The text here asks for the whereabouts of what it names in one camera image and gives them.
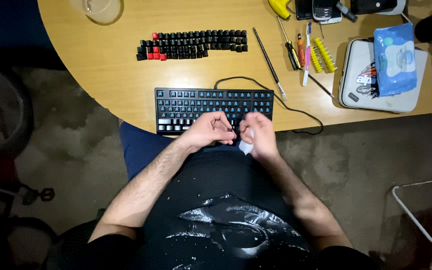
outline blue pants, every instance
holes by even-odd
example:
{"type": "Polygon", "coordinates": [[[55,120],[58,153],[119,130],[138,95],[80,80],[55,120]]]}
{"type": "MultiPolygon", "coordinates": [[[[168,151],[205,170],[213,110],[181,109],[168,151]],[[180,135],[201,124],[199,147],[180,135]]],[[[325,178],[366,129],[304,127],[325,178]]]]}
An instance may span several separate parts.
{"type": "MultiPolygon", "coordinates": [[[[174,140],[173,138],[147,132],[126,122],[123,122],[119,128],[119,137],[121,138],[129,181],[145,169],[174,140]]],[[[207,146],[201,151],[219,150],[241,151],[239,142],[235,146],[226,144],[207,146]]]]}

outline keyboard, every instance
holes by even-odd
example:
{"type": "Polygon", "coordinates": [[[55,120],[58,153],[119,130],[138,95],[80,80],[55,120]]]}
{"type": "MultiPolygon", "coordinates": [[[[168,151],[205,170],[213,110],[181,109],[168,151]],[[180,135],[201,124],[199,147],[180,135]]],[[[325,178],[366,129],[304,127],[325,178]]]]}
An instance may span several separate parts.
{"type": "Polygon", "coordinates": [[[209,112],[224,112],[236,133],[249,112],[273,119],[273,90],[155,88],[154,100],[159,135],[181,135],[209,112]]]}

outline hairy forearm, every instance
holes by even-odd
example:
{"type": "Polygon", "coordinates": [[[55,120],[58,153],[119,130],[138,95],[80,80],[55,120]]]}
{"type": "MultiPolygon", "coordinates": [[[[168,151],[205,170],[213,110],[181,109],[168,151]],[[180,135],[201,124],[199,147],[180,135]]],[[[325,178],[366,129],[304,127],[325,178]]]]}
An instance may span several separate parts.
{"type": "Polygon", "coordinates": [[[189,150],[178,140],[166,147],[114,198],[89,241],[119,233],[135,238],[132,228],[142,227],[166,184],[181,168],[189,150]]]}
{"type": "Polygon", "coordinates": [[[330,240],[334,237],[341,238],[340,245],[351,246],[333,214],[299,180],[282,157],[278,156],[268,162],[263,162],[263,166],[283,190],[286,201],[291,203],[294,208],[294,215],[301,221],[309,234],[315,239],[321,237],[330,240]]]}

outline blue package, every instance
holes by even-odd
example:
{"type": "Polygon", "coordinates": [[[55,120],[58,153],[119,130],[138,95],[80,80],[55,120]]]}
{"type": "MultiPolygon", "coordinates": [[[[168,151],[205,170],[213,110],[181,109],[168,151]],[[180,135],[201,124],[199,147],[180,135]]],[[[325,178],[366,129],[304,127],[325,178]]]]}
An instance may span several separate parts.
{"type": "Polygon", "coordinates": [[[376,29],[374,59],[380,97],[414,89],[418,78],[414,58],[413,24],[376,29]]]}

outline silver keycap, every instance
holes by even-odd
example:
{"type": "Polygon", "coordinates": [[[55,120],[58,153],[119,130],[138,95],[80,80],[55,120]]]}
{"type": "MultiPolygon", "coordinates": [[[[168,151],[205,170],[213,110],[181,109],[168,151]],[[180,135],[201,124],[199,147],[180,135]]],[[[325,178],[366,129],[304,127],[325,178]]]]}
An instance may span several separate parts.
{"type": "Polygon", "coordinates": [[[171,124],[171,119],[159,119],[157,123],[160,125],[168,125],[171,124]]]}

